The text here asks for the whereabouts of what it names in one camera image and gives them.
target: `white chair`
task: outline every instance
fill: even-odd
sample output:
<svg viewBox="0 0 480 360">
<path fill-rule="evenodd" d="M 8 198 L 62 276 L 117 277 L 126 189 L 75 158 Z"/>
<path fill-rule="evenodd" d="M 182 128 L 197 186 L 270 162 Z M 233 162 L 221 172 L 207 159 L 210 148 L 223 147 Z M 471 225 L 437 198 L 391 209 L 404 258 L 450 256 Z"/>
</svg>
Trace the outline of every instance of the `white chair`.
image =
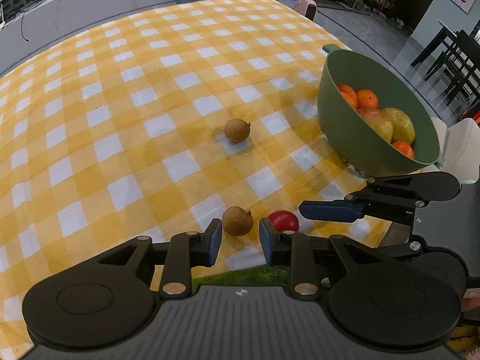
<svg viewBox="0 0 480 360">
<path fill-rule="evenodd" d="M 444 171 L 454 175 L 460 184 L 471 184 L 479 179 L 480 128 L 473 119 L 447 127 L 443 121 L 432 117 L 443 154 L 443 165 L 439 169 L 430 165 L 422 172 Z"/>
</svg>

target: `tangerine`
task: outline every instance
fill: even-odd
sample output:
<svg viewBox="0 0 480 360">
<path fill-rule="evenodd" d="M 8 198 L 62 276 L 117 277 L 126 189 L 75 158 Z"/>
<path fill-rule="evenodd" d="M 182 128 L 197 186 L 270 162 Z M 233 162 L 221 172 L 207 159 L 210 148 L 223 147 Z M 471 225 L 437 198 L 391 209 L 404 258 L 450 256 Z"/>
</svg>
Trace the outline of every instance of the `tangerine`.
<svg viewBox="0 0 480 360">
<path fill-rule="evenodd" d="M 360 89 L 357 91 L 359 108 L 378 108 L 378 97 L 370 89 Z"/>
<path fill-rule="evenodd" d="M 347 103 L 349 103 L 351 105 L 351 107 L 353 109 L 357 109 L 357 98 L 353 98 L 352 96 L 350 96 L 349 93 L 345 93 L 345 92 L 340 92 L 342 93 L 342 96 L 343 98 L 346 100 Z"/>
<path fill-rule="evenodd" d="M 397 142 L 393 142 L 392 146 L 395 147 L 395 149 L 397 149 L 403 155 L 406 155 L 411 159 L 415 158 L 415 153 L 413 152 L 412 147 L 408 143 L 398 140 Z"/>
<path fill-rule="evenodd" d="M 337 84 L 337 88 L 340 92 L 344 92 L 350 95 L 350 97 L 355 101 L 355 103 L 358 102 L 357 93 L 353 90 L 353 88 L 345 84 Z"/>
</svg>

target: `green bowl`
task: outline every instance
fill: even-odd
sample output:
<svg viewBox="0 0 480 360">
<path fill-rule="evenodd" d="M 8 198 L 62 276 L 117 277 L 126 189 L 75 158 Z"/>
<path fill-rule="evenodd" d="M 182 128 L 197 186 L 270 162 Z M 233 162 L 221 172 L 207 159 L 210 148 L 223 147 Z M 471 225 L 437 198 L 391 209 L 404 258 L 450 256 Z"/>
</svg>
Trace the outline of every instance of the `green bowl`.
<svg viewBox="0 0 480 360">
<path fill-rule="evenodd" d="M 435 127 L 417 97 L 381 64 L 357 52 L 334 44 L 328 52 L 318 90 L 318 117 L 328 143 L 335 151 L 367 176 L 394 176 L 412 173 L 438 161 L 440 145 Z M 382 139 L 343 98 L 335 83 L 354 90 L 370 89 L 378 96 L 380 108 L 396 107 L 412 120 L 416 138 L 412 160 Z"/>
</svg>

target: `metal screw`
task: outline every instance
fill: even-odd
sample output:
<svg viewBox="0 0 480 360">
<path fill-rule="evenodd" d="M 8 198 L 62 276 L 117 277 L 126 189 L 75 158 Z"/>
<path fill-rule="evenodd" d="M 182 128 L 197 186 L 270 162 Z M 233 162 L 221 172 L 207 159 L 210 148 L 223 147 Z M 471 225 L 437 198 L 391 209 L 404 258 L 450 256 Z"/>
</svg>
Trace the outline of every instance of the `metal screw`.
<svg viewBox="0 0 480 360">
<path fill-rule="evenodd" d="M 324 277 L 322 281 L 320 282 L 323 288 L 330 288 L 330 279 L 327 277 Z"/>
<path fill-rule="evenodd" d="M 299 283 L 294 288 L 295 292 L 300 295 L 314 295 L 318 291 L 318 287 L 312 283 Z"/>
<path fill-rule="evenodd" d="M 422 246 L 421 246 L 420 242 L 418 242 L 418 241 L 413 241 L 413 242 L 410 244 L 410 250 L 411 250 L 411 251 L 419 251 L 421 247 L 422 247 Z"/>
<path fill-rule="evenodd" d="M 180 295 L 187 290 L 187 287 L 182 283 L 167 283 L 163 286 L 163 292 L 169 295 Z"/>
</svg>

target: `tablecloth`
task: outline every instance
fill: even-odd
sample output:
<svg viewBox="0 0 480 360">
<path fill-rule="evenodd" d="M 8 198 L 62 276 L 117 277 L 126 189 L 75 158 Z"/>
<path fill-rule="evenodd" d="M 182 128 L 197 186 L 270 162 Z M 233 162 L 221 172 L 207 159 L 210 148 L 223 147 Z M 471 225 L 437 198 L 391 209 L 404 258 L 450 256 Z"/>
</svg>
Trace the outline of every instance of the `tablecloth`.
<svg viewBox="0 0 480 360">
<path fill-rule="evenodd" d="M 224 235 L 193 276 L 263 264 L 260 218 L 361 188 L 318 124 L 328 43 L 345 47 L 273 0 L 208 0 L 102 24 L 0 79 L 0 357 L 30 345 L 21 302 L 51 274 L 139 234 L 203 231 L 232 205 L 254 230 Z M 251 123 L 236 145 L 233 117 Z M 370 246 L 388 225 L 301 218 Z"/>
</svg>

